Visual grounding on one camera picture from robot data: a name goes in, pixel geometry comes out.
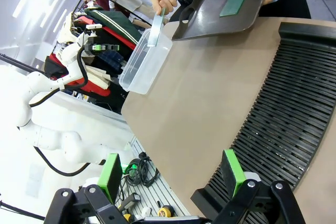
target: plastic container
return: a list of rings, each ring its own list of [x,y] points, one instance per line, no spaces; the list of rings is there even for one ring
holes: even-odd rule
[[[149,33],[150,29],[143,33],[120,76],[119,83],[126,91],[147,94],[173,46],[172,41],[160,33],[156,47],[147,47]]]

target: screw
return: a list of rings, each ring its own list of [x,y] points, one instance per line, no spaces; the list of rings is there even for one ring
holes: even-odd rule
[[[249,183],[247,183],[247,185],[249,187],[255,187],[256,186],[256,183],[254,183],[253,181],[250,181]]]
[[[282,186],[282,184],[277,183],[277,184],[275,185],[275,188],[281,190],[281,189],[283,188],[283,186]]]

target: table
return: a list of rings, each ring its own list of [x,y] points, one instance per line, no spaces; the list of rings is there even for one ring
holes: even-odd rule
[[[130,128],[192,215],[190,200],[229,148],[266,78],[281,22],[336,28],[335,22],[258,18],[233,35],[176,41],[147,95],[130,93],[122,109]],[[178,23],[168,23],[172,37]],[[307,223],[336,218],[336,119],[332,117],[309,170],[295,190]]]

